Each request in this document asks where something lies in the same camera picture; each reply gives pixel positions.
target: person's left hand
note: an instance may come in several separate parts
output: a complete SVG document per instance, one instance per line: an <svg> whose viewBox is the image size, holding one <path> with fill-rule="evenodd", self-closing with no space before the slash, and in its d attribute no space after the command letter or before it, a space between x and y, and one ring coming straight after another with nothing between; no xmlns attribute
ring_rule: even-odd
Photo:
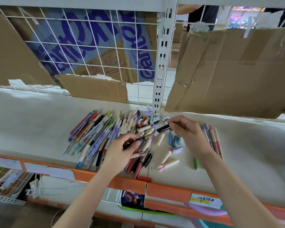
<svg viewBox="0 0 285 228"><path fill-rule="evenodd" d="M140 136L137 134L126 133L111 141L100 169L111 174L112 177L118 175L126 167L130 157L140 146L141 142L136 141L132 143L132 145L126 150L123 150L122 146L130 139L133 141L139 138Z"/></svg>

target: person's right hand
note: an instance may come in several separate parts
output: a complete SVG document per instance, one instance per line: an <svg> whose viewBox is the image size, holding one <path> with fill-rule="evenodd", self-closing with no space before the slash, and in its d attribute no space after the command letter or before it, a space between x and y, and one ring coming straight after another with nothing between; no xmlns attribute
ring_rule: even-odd
<svg viewBox="0 0 285 228"><path fill-rule="evenodd" d="M182 137L186 146L190 149L193 156L199 161L203 161L209 153L213 153L213 149L206 140L199 124L189 118L179 115L168 120L171 130L179 137Z"/></svg>

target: black fountain pen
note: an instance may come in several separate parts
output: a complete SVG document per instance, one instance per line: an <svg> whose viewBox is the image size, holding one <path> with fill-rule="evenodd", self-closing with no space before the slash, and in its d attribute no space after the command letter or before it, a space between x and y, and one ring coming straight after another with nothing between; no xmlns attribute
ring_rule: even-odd
<svg viewBox="0 0 285 228"><path fill-rule="evenodd" d="M144 140L146 140L147 138L149 138L149 137L151 137L152 135L156 134L157 132L158 132L158 133L161 133L161 132L164 132L164 131L166 131L166 130L168 130L168 129L170 129L169 124L168 124L168 125L165 125L165 126L163 126L163 127L160 127L160 128L158 128L157 130L155 130L154 132L152 132L151 134L145 135L145 136L143 136L143 137L141 137L141 138L139 138L139 139L134 140L133 142L136 142L136 141L141 141L141 142L143 142ZM133 142L124 145L124 146L123 146L123 149L124 149L124 150L125 150L125 149L128 149L128 148L130 147L130 145L131 145Z"/></svg>

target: cardboard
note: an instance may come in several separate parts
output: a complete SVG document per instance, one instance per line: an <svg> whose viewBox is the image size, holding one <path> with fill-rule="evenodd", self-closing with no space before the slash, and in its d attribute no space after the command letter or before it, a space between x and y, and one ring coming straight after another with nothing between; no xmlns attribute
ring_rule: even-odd
<svg viewBox="0 0 285 228"><path fill-rule="evenodd" d="M0 13L0 86L21 79L27 85L55 85L33 52Z"/></svg>
<svg viewBox="0 0 285 228"><path fill-rule="evenodd" d="M184 33L165 111L277 118L285 109L285 28Z"/></svg>
<svg viewBox="0 0 285 228"><path fill-rule="evenodd" d="M176 23L175 24L175 30L173 34L173 40L172 42L180 43L181 35L183 33L184 24Z"/></svg>
<svg viewBox="0 0 285 228"><path fill-rule="evenodd" d="M21 12L17 7L4 6L1 7L2 11L6 15L11 16L22 16ZM42 17L43 15L39 8L35 7L23 7L23 10L26 11L25 15ZM129 83L137 83L139 78L140 82L143 81L154 81L155 72L147 70L155 70L156 65L156 53L151 51L139 51L138 60L139 60L139 73L137 75L137 70L134 69L123 69L126 68L137 68L137 54L133 50L125 49L108 49L102 47L113 47L115 48L115 41L117 48L134 48L136 49L135 36L135 24L126 24L122 22L134 22L134 11L118 11L118 18L115 11L112 11L112 20L121 21L121 23L114 23L112 29L111 23L101 23L101 22L91 22L91 26L88 22L84 21L72 21L71 19L82 19L87 20L86 11L84 9L64 9L65 13L69 19L69 23L74 33L76 42L79 45L90 45L95 46L95 42L98 47L84 47L79 46L80 52L84 58L82 60L81 54L78 50L76 42L68 29L68 23L61 20L48 20L49 25L51 26L53 33L55 34L59 43L69 44L69 45L57 45L57 44L43 44L46 46L46 50L49 52L54 61L58 62L58 69L61 74L75 74L78 75L96 75L103 74L108 77L111 77L115 80L122 80ZM45 16L48 18L64 19L64 13L62 9L59 8L42 8ZM107 10L87 10L90 20L103 20L110 21L110 11ZM31 30L30 26L27 24L25 19L10 18L9 19L12 25L15 27L17 32L21 35L25 41L34 41L38 42L34 32ZM143 23L156 23L157 22L157 13L154 12L136 12L136 21L137 21L137 46L138 49L157 49L157 35L156 35L156 25L146 25L139 24ZM53 35L51 29L49 28L47 22L43 19L28 19L29 24L34 29L35 33L38 35L38 38L42 42L47 43L58 43ZM40 49L39 43L28 43L29 48L34 51L39 60L50 61L47 53ZM118 67L118 62L121 69L104 67L103 66L115 66ZM43 63L49 73L54 77L59 74L55 69L52 63Z"/></svg>
<svg viewBox="0 0 285 228"><path fill-rule="evenodd" d="M68 74L56 77L73 97L128 103L128 92L123 81Z"/></svg>

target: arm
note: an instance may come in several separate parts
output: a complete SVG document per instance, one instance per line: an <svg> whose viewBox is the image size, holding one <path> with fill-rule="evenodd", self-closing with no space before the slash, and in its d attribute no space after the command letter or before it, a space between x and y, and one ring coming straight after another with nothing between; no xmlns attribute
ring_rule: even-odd
<svg viewBox="0 0 285 228"><path fill-rule="evenodd" d="M184 139L194 157L205 167L236 228L285 227L258 201L213 151L197 122L180 115L171 118L168 123L170 128Z"/></svg>
<svg viewBox="0 0 285 228"><path fill-rule="evenodd" d="M182 15L182 14L190 14L191 12L199 9L201 7L201 5L182 5L180 7L177 8L177 15Z"/></svg>
<svg viewBox="0 0 285 228"><path fill-rule="evenodd" d="M128 139L138 138L140 138L140 136L127 133L110 143L100 170L55 223L53 228L88 227L110 181L125 168L131 155L140 145L140 142L134 142L126 150L122 150L122 145Z"/></svg>

